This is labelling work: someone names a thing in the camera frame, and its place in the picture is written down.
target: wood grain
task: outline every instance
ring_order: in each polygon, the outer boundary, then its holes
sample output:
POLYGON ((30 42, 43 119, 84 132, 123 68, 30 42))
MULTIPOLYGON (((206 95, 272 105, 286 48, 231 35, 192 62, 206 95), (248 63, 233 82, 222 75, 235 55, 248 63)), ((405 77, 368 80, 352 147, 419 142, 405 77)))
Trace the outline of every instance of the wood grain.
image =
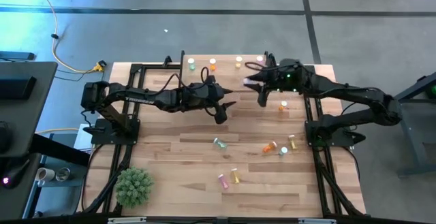
MULTIPOLYGON (((242 55, 256 61, 257 55, 242 55)), ((265 108, 256 102, 257 94, 242 86, 242 79, 252 71, 235 70, 236 55, 187 55, 183 65, 183 82, 201 82, 200 70, 216 58, 214 74, 221 86, 233 92, 223 101, 237 101, 228 109, 228 120, 216 125, 205 111, 168 114, 153 106, 141 106, 140 137, 134 147, 131 165, 147 169, 155 179, 151 198, 143 206, 123 209, 124 215, 196 216, 196 217, 320 217, 320 197, 314 172, 313 156, 307 146, 303 123, 306 119, 302 97, 295 93, 271 93, 265 108), (196 70, 187 68, 186 60, 196 60, 196 70), (279 111, 282 100, 288 109, 279 111), (284 157, 277 151, 262 153, 271 141, 288 146, 294 134, 296 150, 284 157), (217 148, 214 138, 228 147, 217 148), (231 183, 230 170, 237 167, 240 184, 231 183), (222 188, 218 175, 230 183, 222 188)), ((131 63, 114 63, 110 82, 126 84, 131 63)), ((331 65, 316 65, 318 74, 335 80, 331 65)), ((174 70, 149 70, 144 87, 159 90, 174 70)), ((168 86, 175 88, 177 81, 168 86)), ((114 106, 121 111, 123 104, 114 106)), ((340 114, 337 99, 323 99, 324 113, 340 114)), ((342 148, 331 148, 337 182, 343 192, 365 211, 360 185, 352 157, 342 148)), ((114 146, 104 146, 95 156, 86 185, 88 206, 106 183, 114 146)), ((331 191, 326 187, 330 209, 331 191)))

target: succulent plant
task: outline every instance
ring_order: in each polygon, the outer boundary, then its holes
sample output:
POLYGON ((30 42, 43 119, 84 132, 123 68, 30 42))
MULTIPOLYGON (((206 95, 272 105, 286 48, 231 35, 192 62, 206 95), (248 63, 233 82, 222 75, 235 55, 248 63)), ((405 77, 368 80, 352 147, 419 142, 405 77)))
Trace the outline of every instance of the succulent plant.
POLYGON ((154 184, 150 174, 131 167, 123 170, 115 184, 116 200, 126 208, 134 208, 149 199, 154 184))

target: concrete floor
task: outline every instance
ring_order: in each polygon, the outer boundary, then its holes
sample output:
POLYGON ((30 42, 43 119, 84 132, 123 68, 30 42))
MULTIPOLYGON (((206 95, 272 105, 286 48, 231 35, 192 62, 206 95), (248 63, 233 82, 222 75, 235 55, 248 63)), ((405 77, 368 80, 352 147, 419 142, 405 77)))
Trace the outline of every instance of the concrete floor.
MULTIPOLYGON (((57 7, 303 10, 302 0, 51 1, 57 7)), ((312 10, 319 11, 436 11, 435 0, 309 2, 312 10)), ((46 2, 0 0, 0 6, 5 5, 45 6, 46 2)), ((101 59, 108 63, 163 61, 166 55, 178 59, 181 50, 195 54, 260 54, 268 50, 278 59, 292 57, 313 63, 305 16, 58 14, 58 18, 63 36, 58 54, 80 69, 89 69, 101 59)), ((313 22, 321 62, 334 65, 338 82, 377 86, 396 95, 436 69, 436 18, 317 16, 313 22)), ((0 47, 34 52, 37 61, 53 61, 53 29, 51 14, 0 13, 0 47)), ((38 129, 83 123, 79 114, 83 84, 100 78, 100 74, 91 74, 80 82, 55 80, 38 129)), ((436 174, 407 179, 396 176, 397 170, 411 165, 401 128, 365 125, 358 131, 367 136, 356 147, 367 212, 374 217, 434 222, 436 174)))

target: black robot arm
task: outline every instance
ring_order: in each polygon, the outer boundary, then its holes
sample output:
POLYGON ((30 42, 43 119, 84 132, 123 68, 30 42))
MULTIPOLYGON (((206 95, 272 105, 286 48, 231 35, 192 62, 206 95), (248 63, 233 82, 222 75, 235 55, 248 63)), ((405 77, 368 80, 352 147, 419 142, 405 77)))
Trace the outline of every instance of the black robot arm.
POLYGON ((218 104, 225 94, 231 90, 222 88, 215 82, 214 76, 208 76, 203 83, 191 83, 180 88, 160 91, 138 89, 119 83, 89 82, 86 83, 82 96, 82 107, 86 111, 100 113, 113 127, 123 132, 131 129, 128 114, 120 114, 111 104, 115 101, 130 101, 156 106, 165 112, 186 112, 214 108, 217 124, 227 120, 225 110, 235 102, 218 104))
MULTIPOLYGON (((374 87, 360 88, 332 82, 309 71, 298 60, 284 59, 277 66, 274 63, 268 67, 259 66, 257 63, 246 63, 246 66, 259 71, 248 76, 244 82, 245 86, 259 93, 258 103, 262 107, 266 105, 271 91, 294 91, 311 98, 333 97, 368 105, 369 109, 366 110, 340 116, 325 114, 320 116, 318 121, 311 121, 310 125, 307 125, 308 137, 311 137, 308 138, 309 141, 331 140, 332 134, 342 127, 366 123, 396 125, 401 120, 399 103, 391 95, 374 87)), ((354 143, 361 140, 362 137, 359 137, 354 143)))

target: small bottle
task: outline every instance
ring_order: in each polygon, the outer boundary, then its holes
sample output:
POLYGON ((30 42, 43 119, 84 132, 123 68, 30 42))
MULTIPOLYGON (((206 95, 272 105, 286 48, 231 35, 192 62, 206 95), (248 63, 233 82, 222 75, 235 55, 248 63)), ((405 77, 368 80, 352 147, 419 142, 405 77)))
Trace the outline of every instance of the small bottle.
POLYGON ((217 68, 217 66, 216 66, 216 63, 217 62, 217 60, 215 60, 214 58, 212 58, 210 61, 209 61, 209 63, 211 64, 211 70, 212 71, 215 71, 216 70, 216 68, 217 68))
POLYGON ((236 68, 240 68, 240 63, 243 61, 243 58, 242 57, 237 57, 236 58, 236 68))
POLYGON ((227 181, 225 180, 223 174, 220 174, 220 175, 218 176, 218 179, 219 179, 219 181, 221 182, 221 185, 223 186, 224 189, 229 188, 229 184, 228 184, 227 181))
POLYGON ((238 169, 237 168, 234 168, 232 170, 231 175, 232 175, 232 179, 233 179, 234 184, 239 184, 239 177, 238 177, 238 169))
POLYGON ((220 148, 227 148, 227 144, 224 143, 222 140, 220 140, 220 139, 218 139, 218 138, 215 138, 215 139, 213 140, 213 144, 218 145, 220 148))
POLYGON ((267 152, 269 152, 269 151, 271 151, 271 150, 276 149, 276 147, 277 147, 277 144, 276 144, 275 142, 271 142, 270 144, 268 144, 268 146, 265 146, 265 147, 262 149, 262 152, 267 153, 267 152))
POLYGON ((289 143, 291 144, 292 150, 296 150, 297 149, 297 146, 295 145, 295 142, 294 142, 294 137, 295 137, 295 135, 290 135, 290 136, 287 137, 288 140, 289 140, 289 143))
POLYGON ((196 69, 196 64, 194 62, 195 61, 193 58, 188 59, 189 70, 191 70, 191 71, 196 69))
POLYGON ((287 102, 286 101, 282 101, 280 103, 279 110, 283 111, 285 108, 287 108, 287 102))
POLYGON ((280 151, 279 151, 279 155, 280 156, 284 156, 286 153, 287 153, 287 148, 286 147, 280 148, 280 151))

